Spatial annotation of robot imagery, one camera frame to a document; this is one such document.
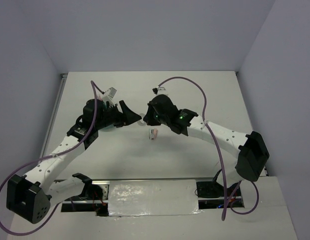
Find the clear tape roll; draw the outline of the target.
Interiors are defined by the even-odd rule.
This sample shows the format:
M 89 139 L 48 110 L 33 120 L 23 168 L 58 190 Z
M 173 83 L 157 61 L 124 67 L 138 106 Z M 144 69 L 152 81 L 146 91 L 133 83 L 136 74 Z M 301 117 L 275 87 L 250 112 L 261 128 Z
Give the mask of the clear tape roll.
M 146 125 L 145 122 L 142 122 L 142 121 L 140 121 L 140 120 L 137 122 L 137 124 L 138 124 L 139 126 L 145 126 L 145 125 Z

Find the pink white mini stapler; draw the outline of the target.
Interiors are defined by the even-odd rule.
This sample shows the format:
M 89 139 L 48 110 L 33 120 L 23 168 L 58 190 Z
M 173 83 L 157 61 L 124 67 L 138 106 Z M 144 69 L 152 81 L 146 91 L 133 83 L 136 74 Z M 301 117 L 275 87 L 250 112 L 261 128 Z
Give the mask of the pink white mini stapler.
M 158 134 L 157 128 L 150 128 L 148 132 L 148 137 L 150 140 L 155 140 Z

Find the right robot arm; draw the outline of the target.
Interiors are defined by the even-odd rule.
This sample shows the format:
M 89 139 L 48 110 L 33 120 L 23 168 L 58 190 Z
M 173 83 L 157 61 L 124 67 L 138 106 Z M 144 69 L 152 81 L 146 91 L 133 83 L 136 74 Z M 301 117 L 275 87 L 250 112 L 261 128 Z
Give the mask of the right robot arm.
M 270 157 L 262 135 L 230 130 L 210 121 L 189 109 L 178 109 L 164 94 L 155 96 L 148 104 L 143 118 L 149 126 L 165 125 L 178 135 L 197 138 L 218 146 L 235 157 L 234 167 L 225 171 L 226 179 L 213 182 L 212 190 L 218 196 L 225 195 L 230 185 L 241 180 L 256 182 Z

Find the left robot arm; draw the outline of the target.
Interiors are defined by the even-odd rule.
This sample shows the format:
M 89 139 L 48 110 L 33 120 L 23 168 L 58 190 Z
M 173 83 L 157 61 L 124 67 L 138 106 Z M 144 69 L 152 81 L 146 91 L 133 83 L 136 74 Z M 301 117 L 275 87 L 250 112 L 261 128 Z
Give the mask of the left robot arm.
M 32 224 L 39 223 L 58 203 L 73 196 L 86 200 L 92 196 L 92 180 L 82 173 L 56 182 L 60 173 L 98 138 L 98 131 L 121 128 L 141 120 L 124 101 L 90 99 L 75 124 L 58 147 L 45 160 L 22 176 L 14 174 L 7 183 L 6 207 Z

